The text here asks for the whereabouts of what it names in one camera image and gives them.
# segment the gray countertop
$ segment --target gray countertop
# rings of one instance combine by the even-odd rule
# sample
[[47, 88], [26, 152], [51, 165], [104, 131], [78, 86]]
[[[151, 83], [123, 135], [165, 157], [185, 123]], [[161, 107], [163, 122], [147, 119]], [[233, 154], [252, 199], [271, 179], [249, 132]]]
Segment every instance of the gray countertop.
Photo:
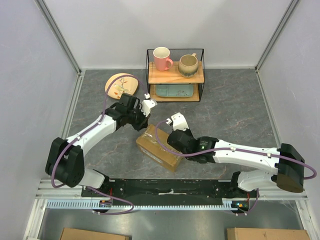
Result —
[[[117, 73], [128, 73], [146, 84], [144, 69], [87, 70], [75, 108], [69, 135], [97, 119], [103, 108], [105, 84]], [[136, 96], [143, 99], [140, 86]], [[108, 98], [106, 106], [116, 100]], [[157, 124], [181, 112], [195, 138], [215, 137], [253, 147], [276, 147], [268, 113], [253, 69], [206, 69], [201, 102], [160, 102], [151, 113]], [[167, 133], [171, 128], [161, 127]], [[199, 164], [182, 160], [175, 173], [142, 154], [136, 139], [144, 132], [130, 125], [120, 128], [94, 146], [85, 157], [85, 166], [111, 178], [230, 179], [236, 171], [250, 168], [235, 164]]]

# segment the wooden board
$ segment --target wooden board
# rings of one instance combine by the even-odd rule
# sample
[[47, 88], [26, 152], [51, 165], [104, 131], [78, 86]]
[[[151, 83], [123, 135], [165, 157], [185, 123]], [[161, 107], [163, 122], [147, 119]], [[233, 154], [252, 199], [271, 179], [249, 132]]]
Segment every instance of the wooden board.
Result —
[[198, 102], [200, 100], [197, 84], [193, 85], [193, 95], [189, 97], [158, 96], [156, 94], [156, 85], [150, 86], [150, 96], [152, 99], [156, 100], [157, 102]]
[[178, 62], [167, 71], [158, 71], [154, 62], [149, 63], [149, 84], [203, 84], [205, 82], [202, 62], [199, 61], [199, 69], [193, 77], [181, 76], [178, 71]]

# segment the gray floor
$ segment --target gray floor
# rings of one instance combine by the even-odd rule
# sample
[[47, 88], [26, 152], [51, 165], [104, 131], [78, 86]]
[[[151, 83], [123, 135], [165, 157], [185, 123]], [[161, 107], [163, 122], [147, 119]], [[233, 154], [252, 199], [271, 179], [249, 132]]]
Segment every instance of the gray floor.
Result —
[[[145, 70], [87, 70], [85, 72], [69, 135], [97, 119], [102, 111], [107, 80], [116, 73], [129, 73], [146, 82]], [[143, 99], [140, 87], [137, 94]], [[107, 106], [116, 100], [109, 98]], [[206, 69], [201, 102], [159, 103], [149, 123], [156, 124], [181, 112], [194, 137], [210, 136], [254, 147], [276, 147], [275, 138], [253, 69]], [[162, 129], [171, 132], [169, 126]], [[136, 145], [142, 134], [127, 125], [109, 135], [85, 157], [85, 166], [111, 178], [230, 179], [247, 167], [233, 164], [198, 164], [183, 160], [172, 173], [143, 155]]]
[[[145, 82], [144, 70], [88, 70], [75, 109], [70, 135], [102, 111], [106, 81], [116, 73], [129, 73]], [[210, 136], [254, 147], [275, 147], [259, 83], [253, 69], [207, 69], [201, 102], [159, 103], [150, 123], [176, 112], [186, 117], [194, 136]], [[139, 89], [137, 96], [143, 98]], [[109, 99], [107, 106], [114, 102]], [[162, 128], [170, 133], [169, 126]], [[198, 164], [183, 160], [172, 173], [142, 155], [136, 139], [142, 134], [125, 126], [93, 147], [85, 165], [112, 178], [203, 178], [229, 179], [233, 172], [248, 168], [232, 164]], [[204, 211], [136, 211], [119, 216], [97, 216], [86, 210], [47, 209], [39, 239], [58, 240], [63, 228], [77, 228], [132, 236], [132, 240], [226, 240], [226, 228], [301, 229], [294, 202], [259, 201], [248, 216]]]
[[89, 210], [47, 209], [39, 239], [58, 240], [63, 228], [132, 236], [132, 240], [227, 240], [227, 228], [303, 229], [296, 205], [259, 201], [248, 216], [221, 211], [137, 211], [97, 216]]

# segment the metal rod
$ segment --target metal rod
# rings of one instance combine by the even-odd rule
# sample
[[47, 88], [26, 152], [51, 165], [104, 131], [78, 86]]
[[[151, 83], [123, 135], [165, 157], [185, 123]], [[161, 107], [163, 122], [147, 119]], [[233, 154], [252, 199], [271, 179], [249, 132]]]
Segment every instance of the metal rod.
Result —
[[84, 81], [84, 76], [85, 76], [85, 71], [83, 71], [80, 75], [78, 75], [78, 77], [76, 79], [73, 94], [72, 94], [71, 101], [69, 104], [69, 109], [68, 109], [68, 112], [67, 112], [67, 115], [66, 115], [66, 118], [64, 121], [63, 129], [62, 129], [62, 133], [61, 133], [61, 136], [63, 139], [68, 137], [71, 122], [72, 122], [72, 119], [73, 119], [73, 116], [74, 116], [74, 113], [76, 110], [76, 105], [78, 102], [81, 86]]
[[63, 51], [67, 55], [68, 59], [70, 60], [74, 70], [80, 74], [81, 68], [78, 65], [74, 55], [72, 54], [64, 36], [62, 35], [60, 29], [58, 28], [58, 25], [52, 16], [48, 6], [45, 3], [45, 0], [34, 0], [36, 4], [38, 5], [39, 9], [41, 10], [44, 18], [46, 19], [47, 23], [49, 24], [50, 28], [53, 31], [53, 34], [55, 35], [56, 39], [58, 40], [59, 44], [61, 45]]
[[305, 200], [296, 200], [296, 207], [301, 219], [303, 228], [307, 231], [311, 240], [320, 240], [320, 231], [317, 225], [312, 209], [310, 209], [310, 202]]
[[264, 49], [258, 63], [255, 66], [256, 70], [260, 70], [262, 65], [264, 64], [266, 58], [268, 57], [269, 53], [271, 52], [272, 48], [274, 47], [276, 41], [278, 40], [280, 34], [282, 33], [282, 31], [284, 30], [290, 16], [292, 15], [292, 13], [294, 12], [294, 10], [296, 9], [298, 3], [300, 2], [300, 0], [291, 0], [291, 2], [289, 3], [289, 6], [287, 7], [287, 9], [285, 10], [284, 15], [282, 16], [278, 26], [276, 27], [270, 41], [268, 42], [266, 48]]
[[260, 76], [259, 76], [259, 71], [257, 70], [255, 73], [256, 73], [256, 77], [258, 78], [258, 82], [259, 82], [259, 85], [260, 85], [263, 101], [264, 101], [264, 104], [265, 104], [265, 108], [266, 108], [266, 111], [267, 111], [269, 119], [270, 119], [270, 123], [271, 123], [271, 127], [272, 127], [272, 131], [273, 131], [273, 134], [274, 134], [276, 145], [278, 147], [280, 147], [281, 146], [281, 139], [280, 139], [280, 136], [279, 136], [279, 131], [278, 131], [278, 127], [277, 127], [276, 122], [275, 122], [274, 115], [273, 115], [272, 110], [271, 110], [271, 108], [269, 106], [268, 99], [267, 99], [263, 84], [262, 84]]

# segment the cardboard box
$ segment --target cardboard box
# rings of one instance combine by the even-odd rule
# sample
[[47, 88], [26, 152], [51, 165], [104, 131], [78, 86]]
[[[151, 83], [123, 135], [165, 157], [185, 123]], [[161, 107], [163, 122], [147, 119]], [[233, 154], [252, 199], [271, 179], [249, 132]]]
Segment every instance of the cardboard box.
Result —
[[228, 228], [228, 240], [310, 240], [306, 230]]
[[129, 236], [64, 228], [60, 240], [129, 240]]
[[[166, 169], [175, 172], [183, 157], [174, 155], [164, 150], [157, 142], [155, 133], [156, 127], [150, 124], [147, 127], [146, 131], [140, 137], [138, 137], [135, 142], [141, 152], [149, 156], [152, 160], [165, 167]], [[174, 152], [179, 153], [173, 147], [167, 144], [167, 139], [169, 137], [168, 133], [158, 129], [158, 136], [162, 144], [164, 144], [167, 148], [173, 150]]]

